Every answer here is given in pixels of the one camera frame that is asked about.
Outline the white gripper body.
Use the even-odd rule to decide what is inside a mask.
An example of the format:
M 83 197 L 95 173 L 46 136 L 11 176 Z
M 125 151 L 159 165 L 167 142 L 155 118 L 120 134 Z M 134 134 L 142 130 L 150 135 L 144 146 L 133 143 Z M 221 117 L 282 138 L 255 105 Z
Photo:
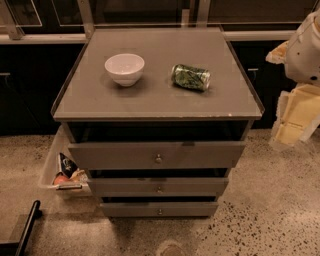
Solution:
M 306 142 L 319 125 L 320 87 L 298 83 L 280 94 L 269 144 L 274 149 L 293 147 Z

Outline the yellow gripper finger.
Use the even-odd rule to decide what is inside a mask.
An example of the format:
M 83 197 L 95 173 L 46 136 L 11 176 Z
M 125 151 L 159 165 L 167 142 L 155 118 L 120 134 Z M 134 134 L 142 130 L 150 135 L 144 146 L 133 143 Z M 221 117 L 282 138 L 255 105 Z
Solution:
M 288 42 L 285 41 L 281 43 L 279 46 L 270 51 L 265 60 L 272 64 L 284 64 L 286 58 Z

